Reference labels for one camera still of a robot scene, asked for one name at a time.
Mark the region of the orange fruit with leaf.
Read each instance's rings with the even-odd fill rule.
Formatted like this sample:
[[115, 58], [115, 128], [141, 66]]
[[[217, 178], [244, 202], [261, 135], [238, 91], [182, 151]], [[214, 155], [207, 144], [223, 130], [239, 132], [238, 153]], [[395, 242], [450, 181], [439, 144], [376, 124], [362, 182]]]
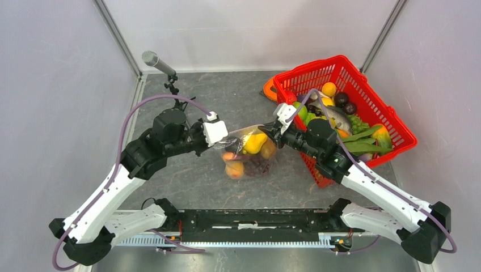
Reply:
[[225, 166], [225, 173], [231, 179], [241, 179], [244, 176], [244, 164], [240, 161], [228, 162]]

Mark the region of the dark red grape bunch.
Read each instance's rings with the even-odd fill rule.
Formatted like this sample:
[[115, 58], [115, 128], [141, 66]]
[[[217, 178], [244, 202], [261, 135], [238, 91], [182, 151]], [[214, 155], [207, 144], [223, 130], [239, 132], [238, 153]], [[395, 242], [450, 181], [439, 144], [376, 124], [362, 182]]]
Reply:
[[273, 166], [273, 161], [262, 156], [251, 156], [244, 162], [244, 174], [248, 177], [258, 177], [269, 172]]

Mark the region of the clear zip top bag pink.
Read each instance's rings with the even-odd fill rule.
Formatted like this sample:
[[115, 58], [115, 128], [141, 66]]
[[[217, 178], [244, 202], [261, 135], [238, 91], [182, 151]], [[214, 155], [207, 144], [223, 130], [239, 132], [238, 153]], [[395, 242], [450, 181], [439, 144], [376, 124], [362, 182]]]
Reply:
[[[258, 129], [258, 126], [259, 125], [252, 125], [252, 126], [249, 126], [249, 127], [244, 127], [242, 129], [238, 129], [238, 130], [235, 130], [235, 131], [232, 131], [229, 133], [229, 135], [227, 137], [225, 137], [223, 140], [219, 141], [218, 143], [216, 143], [214, 145], [214, 148], [216, 149], [216, 151], [219, 153], [220, 157], [222, 156], [223, 153], [226, 153], [226, 152], [233, 152], [235, 154], [239, 154], [242, 156], [242, 160], [239, 161], [239, 162], [242, 162], [244, 164], [244, 162], [248, 161], [250, 159], [251, 156], [261, 156], [260, 155], [260, 152], [255, 154], [255, 155], [251, 155], [251, 154], [244, 154], [243, 153], [243, 146], [245, 144], [245, 142], [247, 141], [247, 139], [249, 138], [249, 136], [251, 134], [258, 134], [258, 133], [262, 133], [259, 129]], [[276, 154], [275, 156], [271, 157], [270, 158], [271, 161], [273, 161], [273, 166], [272, 168], [269, 170], [268, 173], [264, 174], [264, 175], [267, 175], [269, 174], [270, 172], [272, 172], [272, 169], [274, 168], [274, 166], [277, 164], [277, 159], [276, 159]], [[258, 177], [248, 177], [244, 174], [244, 176], [242, 178], [239, 178], [239, 179], [235, 179], [235, 180], [241, 180], [241, 179], [255, 179], [255, 178], [258, 178]]]

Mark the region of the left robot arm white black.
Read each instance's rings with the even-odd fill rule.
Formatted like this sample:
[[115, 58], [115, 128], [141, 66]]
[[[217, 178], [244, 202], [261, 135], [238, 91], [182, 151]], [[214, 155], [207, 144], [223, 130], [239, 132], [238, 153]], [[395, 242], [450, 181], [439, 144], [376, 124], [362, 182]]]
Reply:
[[55, 218], [49, 229], [75, 265], [91, 266], [102, 260], [122, 241], [145, 231], [171, 231], [181, 217], [173, 204], [163, 198], [145, 209], [114, 218], [119, 206], [169, 158], [194, 152], [201, 155], [228, 134], [226, 125], [214, 112], [192, 125], [180, 109], [166, 109], [150, 128], [121, 147], [116, 163], [96, 191], [67, 218]]

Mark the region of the yellow bell pepper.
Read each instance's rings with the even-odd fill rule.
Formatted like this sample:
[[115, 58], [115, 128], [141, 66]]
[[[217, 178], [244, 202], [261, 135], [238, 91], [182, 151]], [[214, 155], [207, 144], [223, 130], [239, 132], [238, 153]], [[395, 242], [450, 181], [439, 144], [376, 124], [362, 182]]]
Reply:
[[243, 153], [251, 155], [259, 153], [267, 139], [265, 133], [251, 134], [243, 146]]

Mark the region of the papaya slice orange brown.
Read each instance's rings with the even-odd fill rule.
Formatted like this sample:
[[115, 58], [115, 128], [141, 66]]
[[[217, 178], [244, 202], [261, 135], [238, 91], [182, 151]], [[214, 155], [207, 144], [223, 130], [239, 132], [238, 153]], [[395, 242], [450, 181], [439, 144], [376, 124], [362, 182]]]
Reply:
[[235, 154], [233, 152], [226, 152], [223, 153], [221, 156], [222, 160], [225, 163], [230, 163], [230, 162], [238, 162], [242, 160], [242, 156], [239, 154]]

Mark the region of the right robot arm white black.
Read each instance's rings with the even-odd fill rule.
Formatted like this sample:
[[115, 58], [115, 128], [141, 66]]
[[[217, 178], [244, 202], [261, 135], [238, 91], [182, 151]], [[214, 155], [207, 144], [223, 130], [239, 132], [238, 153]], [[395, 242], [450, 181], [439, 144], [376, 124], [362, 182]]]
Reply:
[[379, 211], [368, 211], [344, 201], [340, 210], [327, 217], [332, 230], [350, 227], [383, 236], [424, 264], [432, 264], [438, 253], [447, 251], [442, 246], [445, 241], [453, 241], [450, 207], [441, 201], [431, 204], [418, 199], [375, 173], [343, 146], [328, 121], [314, 120], [305, 131], [279, 120], [259, 129], [278, 148], [289, 146], [312, 157], [322, 176], [362, 194], [380, 207]]

